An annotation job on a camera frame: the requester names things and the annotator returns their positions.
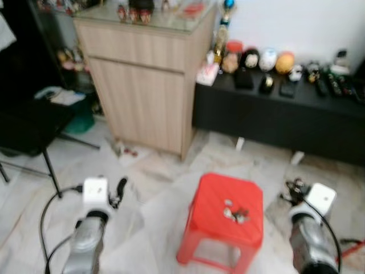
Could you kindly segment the bunch of metal keys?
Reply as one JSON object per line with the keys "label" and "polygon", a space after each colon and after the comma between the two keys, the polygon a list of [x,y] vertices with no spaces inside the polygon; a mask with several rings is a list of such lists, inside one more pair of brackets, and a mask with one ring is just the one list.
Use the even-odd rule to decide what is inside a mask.
{"label": "bunch of metal keys", "polygon": [[225,199],[224,205],[222,214],[224,214],[227,219],[230,219],[237,224],[243,224],[248,220],[249,211],[247,209],[235,208],[235,204],[231,199]]}

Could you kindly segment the green plastic bin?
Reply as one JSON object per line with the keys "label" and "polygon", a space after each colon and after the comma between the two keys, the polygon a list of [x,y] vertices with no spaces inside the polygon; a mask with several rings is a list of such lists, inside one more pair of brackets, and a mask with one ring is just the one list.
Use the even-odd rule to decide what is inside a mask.
{"label": "green plastic bin", "polygon": [[89,99],[80,100],[72,104],[70,108],[75,115],[73,120],[63,130],[65,133],[81,135],[94,126],[95,120]]}

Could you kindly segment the black low console table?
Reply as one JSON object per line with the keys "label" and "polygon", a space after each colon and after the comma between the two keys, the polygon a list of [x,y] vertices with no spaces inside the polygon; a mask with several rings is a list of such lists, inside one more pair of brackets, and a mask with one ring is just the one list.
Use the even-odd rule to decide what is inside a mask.
{"label": "black low console table", "polygon": [[365,162],[365,107],[340,96],[319,96],[313,84],[294,85],[294,96],[281,95],[289,83],[274,76],[275,89],[261,94],[260,71],[253,88],[236,88],[230,75],[216,76],[211,86],[194,88],[193,126],[271,144],[308,155],[362,165]]}

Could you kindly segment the light wooden cabinet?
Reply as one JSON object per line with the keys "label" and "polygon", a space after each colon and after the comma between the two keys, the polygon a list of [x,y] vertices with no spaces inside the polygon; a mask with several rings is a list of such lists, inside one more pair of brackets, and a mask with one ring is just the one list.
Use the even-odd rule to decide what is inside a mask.
{"label": "light wooden cabinet", "polygon": [[192,142],[194,88],[216,26],[217,0],[154,11],[148,24],[122,21],[118,2],[79,11],[76,33],[112,135],[185,158]]}

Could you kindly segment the red plastic stool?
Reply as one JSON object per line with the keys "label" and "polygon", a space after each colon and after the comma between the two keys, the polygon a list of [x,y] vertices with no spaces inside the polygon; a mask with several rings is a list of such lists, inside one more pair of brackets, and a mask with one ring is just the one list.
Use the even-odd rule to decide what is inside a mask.
{"label": "red plastic stool", "polygon": [[[237,224],[227,219],[222,214],[225,199],[231,199],[235,208],[247,209],[248,220]],[[176,259],[181,265],[195,261],[217,267],[229,274],[246,274],[262,246],[263,220],[263,192],[253,181],[206,173],[201,176],[189,206]],[[211,259],[196,257],[194,253],[203,240],[217,241],[237,249],[240,252],[239,259],[235,265],[227,266]]]}

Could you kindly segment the white and blue paper stack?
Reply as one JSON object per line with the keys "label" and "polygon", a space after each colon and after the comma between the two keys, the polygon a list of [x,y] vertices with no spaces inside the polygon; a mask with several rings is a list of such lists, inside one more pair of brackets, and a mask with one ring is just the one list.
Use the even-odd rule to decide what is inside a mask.
{"label": "white and blue paper stack", "polygon": [[86,94],[78,93],[76,91],[66,90],[58,86],[50,86],[34,94],[34,99],[46,99],[52,103],[63,106],[71,106],[75,103],[81,102],[86,98]]}

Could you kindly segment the black folding chair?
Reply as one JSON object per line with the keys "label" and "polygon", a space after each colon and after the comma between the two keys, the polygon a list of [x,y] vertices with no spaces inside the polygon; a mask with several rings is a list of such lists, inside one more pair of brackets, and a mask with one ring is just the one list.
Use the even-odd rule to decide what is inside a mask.
{"label": "black folding chair", "polygon": [[16,156],[38,156],[44,158],[47,172],[16,165],[0,160],[0,175],[3,182],[9,183],[6,166],[32,172],[51,178],[58,198],[63,197],[58,180],[48,154],[49,145],[57,138],[83,144],[99,150],[97,144],[87,143],[66,135],[64,129],[75,117],[75,110],[48,100],[30,100],[12,107],[0,109],[0,153]]}

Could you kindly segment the black remote control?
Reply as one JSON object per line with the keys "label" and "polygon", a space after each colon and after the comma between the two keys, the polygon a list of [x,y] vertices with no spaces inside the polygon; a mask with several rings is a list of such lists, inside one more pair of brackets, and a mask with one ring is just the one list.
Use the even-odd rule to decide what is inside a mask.
{"label": "black remote control", "polygon": [[318,96],[326,97],[330,92],[330,88],[329,88],[329,84],[327,83],[327,80],[322,78],[321,76],[319,76],[316,79],[315,86],[317,89]]}
{"label": "black remote control", "polygon": [[350,94],[346,80],[343,76],[328,73],[327,81],[329,83],[331,93],[335,96],[346,96]]}

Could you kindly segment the small white panda figure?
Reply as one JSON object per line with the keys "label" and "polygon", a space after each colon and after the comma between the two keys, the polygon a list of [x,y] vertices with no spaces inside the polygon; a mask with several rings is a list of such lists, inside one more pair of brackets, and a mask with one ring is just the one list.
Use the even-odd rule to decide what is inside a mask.
{"label": "small white panda figure", "polygon": [[291,70],[289,71],[289,81],[292,83],[297,83],[302,80],[303,77],[303,66],[299,63],[296,63],[292,66]]}

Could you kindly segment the small black toy figure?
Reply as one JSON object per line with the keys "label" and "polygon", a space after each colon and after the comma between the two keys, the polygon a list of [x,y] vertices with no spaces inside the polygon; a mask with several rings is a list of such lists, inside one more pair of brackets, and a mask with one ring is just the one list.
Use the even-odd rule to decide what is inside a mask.
{"label": "small black toy figure", "polygon": [[306,66],[307,81],[309,83],[316,83],[320,78],[321,66],[319,62],[309,62]]}

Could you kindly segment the black wallet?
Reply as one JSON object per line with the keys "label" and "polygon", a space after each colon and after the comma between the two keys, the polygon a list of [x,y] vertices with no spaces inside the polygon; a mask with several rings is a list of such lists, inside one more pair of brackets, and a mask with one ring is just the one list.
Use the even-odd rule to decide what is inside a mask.
{"label": "black wallet", "polygon": [[252,89],[254,87],[253,77],[249,70],[239,68],[234,72],[235,89]]}

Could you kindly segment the yellow egg-shaped plush toy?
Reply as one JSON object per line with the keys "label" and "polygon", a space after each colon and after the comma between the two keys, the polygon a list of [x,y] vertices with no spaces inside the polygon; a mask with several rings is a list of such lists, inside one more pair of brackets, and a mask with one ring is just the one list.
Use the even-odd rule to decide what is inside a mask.
{"label": "yellow egg-shaped plush toy", "polygon": [[285,51],[278,55],[274,68],[280,75],[288,75],[294,68],[294,65],[294,53]]}

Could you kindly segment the white egg-shaped plush toy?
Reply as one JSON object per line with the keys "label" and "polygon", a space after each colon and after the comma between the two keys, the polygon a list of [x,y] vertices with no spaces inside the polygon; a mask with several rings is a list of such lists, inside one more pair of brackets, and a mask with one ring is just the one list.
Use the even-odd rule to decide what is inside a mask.
{"label": "white egg-shaped plush toy", "polygon": [[273,48],[266,48],[261,52],[259,57],[259,69],[261,71],[271,71],[275,68],[277,62],[277,51]]}

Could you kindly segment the pink white tissue box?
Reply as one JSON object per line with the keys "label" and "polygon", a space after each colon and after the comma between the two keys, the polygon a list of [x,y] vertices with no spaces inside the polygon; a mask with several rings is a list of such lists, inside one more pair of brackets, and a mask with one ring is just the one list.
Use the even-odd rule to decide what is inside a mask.
{"label": "pink white tissue box", "polygon": [[196,83],[203,84],[204,86],[212,86],[218,76],[221,66],[219,63],[206,63],[201,66],[196,75]]}

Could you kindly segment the black egg-shaped plush toy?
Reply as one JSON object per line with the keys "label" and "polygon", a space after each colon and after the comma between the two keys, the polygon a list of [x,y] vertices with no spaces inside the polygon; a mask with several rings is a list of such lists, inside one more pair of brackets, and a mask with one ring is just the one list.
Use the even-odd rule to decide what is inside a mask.
{"label": "black egg-shaped plush toy", "polygon": [[260,53],[256,48],[248,48],[240,55],[241,70],[255,70],[258,67]]}

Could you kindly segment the glass jar with red lid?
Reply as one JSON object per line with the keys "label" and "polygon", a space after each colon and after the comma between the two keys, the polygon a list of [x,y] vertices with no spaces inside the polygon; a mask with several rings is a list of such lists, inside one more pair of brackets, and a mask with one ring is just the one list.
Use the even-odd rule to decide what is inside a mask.
{"label": "glass jar with red lid", "polygon": [[244,44],[240,40],[230,40],[226,44],[226,54],[222,58],[221,70],[224,73],[232,74],[239,68],[240,54]]}

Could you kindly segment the glass display shelf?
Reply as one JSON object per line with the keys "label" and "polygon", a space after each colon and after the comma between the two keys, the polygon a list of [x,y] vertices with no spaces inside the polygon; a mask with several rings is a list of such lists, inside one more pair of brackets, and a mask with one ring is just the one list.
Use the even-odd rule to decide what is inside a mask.
{"label": "glass display shelf", "polygon": [[84,50],[78,39],[74,17],[79,11],[96,7],[102,0],[27,0],[50,58],[60,76],[60,86],[86,94],[91,111],[103,110],[91,78]]}

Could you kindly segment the gold trophy with blue ball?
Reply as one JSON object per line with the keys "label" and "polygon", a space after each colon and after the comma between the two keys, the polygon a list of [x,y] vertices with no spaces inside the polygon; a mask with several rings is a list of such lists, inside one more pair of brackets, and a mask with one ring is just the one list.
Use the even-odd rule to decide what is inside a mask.
{"label": "gold trophy with blue ball", "polygon": [[214,63],[221,63],[222,56],[226,51],[226,44],[229,39],[230,15],[232,14],[236,0],[222,0],[221,18],[216,31],[216,41],[213,46]]}

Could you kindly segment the row of small figurines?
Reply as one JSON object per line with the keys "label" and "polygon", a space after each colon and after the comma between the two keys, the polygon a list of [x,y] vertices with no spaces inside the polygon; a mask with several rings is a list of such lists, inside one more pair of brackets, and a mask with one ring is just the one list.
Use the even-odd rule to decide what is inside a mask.
{"label": "row of small figurines", "polygon": [[154,8],[154,0],[125,0],[117,6],[117,15],[122,22],[148,25]]}

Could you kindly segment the flat red box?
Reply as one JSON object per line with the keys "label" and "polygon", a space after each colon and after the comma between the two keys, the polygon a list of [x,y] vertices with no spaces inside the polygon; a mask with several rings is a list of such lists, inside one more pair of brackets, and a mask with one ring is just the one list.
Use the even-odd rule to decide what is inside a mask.
{"label": "flat red box", "polygon": [[198,16],[205,8],[205,4],[201,2],[188,3],[182,8],[181,16],[185,18],[195,18]]}

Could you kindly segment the red and black metal frame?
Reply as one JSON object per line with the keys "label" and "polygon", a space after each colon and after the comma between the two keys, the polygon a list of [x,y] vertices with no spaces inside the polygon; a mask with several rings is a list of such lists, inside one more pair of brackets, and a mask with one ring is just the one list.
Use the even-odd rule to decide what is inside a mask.
{"label": "red and black metal frame", "polygon": [[357,253],[357,251],[365,246],[365,242],[363,240],[357,239],[341,239],[339,244],[341,247],[344,247],[341,259],[346,259],[348,256]]}

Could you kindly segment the green stand with cordless phone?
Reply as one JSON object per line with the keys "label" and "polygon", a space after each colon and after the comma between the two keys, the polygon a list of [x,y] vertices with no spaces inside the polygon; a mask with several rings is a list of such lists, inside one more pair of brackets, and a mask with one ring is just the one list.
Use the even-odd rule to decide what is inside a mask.
{"label": "green stand with cordless phone", "polygon": [[350,74],[350,63],[347,58],[347,50],[341,49],[336,53],[333,63],[330,65],[330,71],[334,75]]}

